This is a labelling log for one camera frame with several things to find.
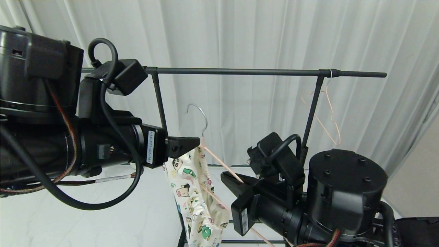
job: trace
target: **white curtain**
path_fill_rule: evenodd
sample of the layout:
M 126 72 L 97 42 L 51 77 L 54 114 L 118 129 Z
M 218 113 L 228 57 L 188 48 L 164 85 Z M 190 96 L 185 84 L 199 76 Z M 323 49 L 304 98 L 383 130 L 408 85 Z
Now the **white curtain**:
M 334 78 L 328 88 L 342 142 L 317 121 L 309 154 L 334 147 L 370 157 L 391 173 L 407 153 L 438 89 L 438 1 L 5 1 L 2 22 L 86 49 L 110 39 L 120 58 L 158 67 L 326 69 L 387 72 Z M 99 47 L 97 57 L 110 59 Z M 87 60 L 84 67 L 89 67 Z M 171 135 L 201 135 L 227 164 L 268 133 L 303 135 L 315 77 L 160 75 Z M 151 79 L 111 105 L 160 126 Z M 316 115 L 332 136 L 328 103 Z

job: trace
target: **white label sticker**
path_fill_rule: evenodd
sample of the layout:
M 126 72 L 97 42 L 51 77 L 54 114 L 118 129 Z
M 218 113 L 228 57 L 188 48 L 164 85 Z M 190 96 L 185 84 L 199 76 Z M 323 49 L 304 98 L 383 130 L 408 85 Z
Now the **white label sticker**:
M 242 232 L 246 234 L 248 232 L 248 216 L 247 216 L 247 209 L 244 209 L 242 211 Z
M 146 149 L 146 162 L 152 164 L 152 158 L 154 157 L 154 131 L 148 131 L 148 145 Z

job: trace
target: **cartoon print cloth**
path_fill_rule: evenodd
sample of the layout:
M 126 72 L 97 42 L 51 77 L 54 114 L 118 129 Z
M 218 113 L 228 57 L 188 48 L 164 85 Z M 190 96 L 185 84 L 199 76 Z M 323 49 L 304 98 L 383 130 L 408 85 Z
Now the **cartoon print cloth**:
M 213 185 L 200 147 L 163 165 L 177 209 L 184 219 L 189 246 L 218 247 L 230 214 L 200 185 L 213 193 Z

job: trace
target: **white patterned fabric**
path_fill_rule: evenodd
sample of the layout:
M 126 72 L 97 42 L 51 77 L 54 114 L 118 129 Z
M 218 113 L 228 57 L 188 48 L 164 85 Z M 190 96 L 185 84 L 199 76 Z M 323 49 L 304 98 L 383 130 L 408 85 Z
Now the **white patterned fabric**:
M 189 246 L 218 247 L 230 214 L 202 188 L 213 193 L 202 149 L 197 147 L 178 159 L 169 159 L 163 169 L 183 216 Z

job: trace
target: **wall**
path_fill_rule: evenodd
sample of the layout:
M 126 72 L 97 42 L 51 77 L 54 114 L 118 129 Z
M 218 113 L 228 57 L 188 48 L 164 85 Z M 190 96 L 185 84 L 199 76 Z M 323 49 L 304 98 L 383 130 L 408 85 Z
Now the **wall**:
M 389 181 L 384 197 L 403 217 L 439 216 L 439 117 Z

